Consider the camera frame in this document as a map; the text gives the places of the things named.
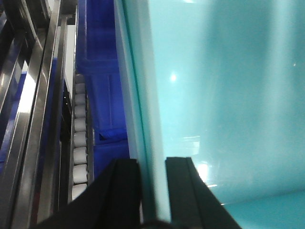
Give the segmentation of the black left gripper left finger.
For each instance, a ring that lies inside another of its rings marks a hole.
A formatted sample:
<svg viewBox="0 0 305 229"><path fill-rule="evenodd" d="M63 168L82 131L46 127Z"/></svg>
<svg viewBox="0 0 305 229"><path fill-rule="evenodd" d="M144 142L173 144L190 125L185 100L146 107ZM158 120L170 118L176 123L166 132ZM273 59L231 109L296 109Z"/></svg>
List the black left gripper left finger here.
<svg viewBox="0 0 305 229"><path fill-rule="evenodd" d="M74 201L37 229L135 229L140 225L141 181L135 159L112 161Z"/></svg>

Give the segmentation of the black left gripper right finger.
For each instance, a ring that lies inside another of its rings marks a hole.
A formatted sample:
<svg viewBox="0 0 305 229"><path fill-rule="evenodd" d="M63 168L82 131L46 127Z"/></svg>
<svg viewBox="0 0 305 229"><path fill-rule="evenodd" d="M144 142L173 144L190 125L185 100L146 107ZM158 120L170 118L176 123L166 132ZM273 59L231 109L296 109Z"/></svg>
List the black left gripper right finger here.
<svg viewBox="0 0 305 229"><path fill-rule="evenodd" d="M239 229L202 181L190 157L165 161L172 222L190 229Z"/></svg>

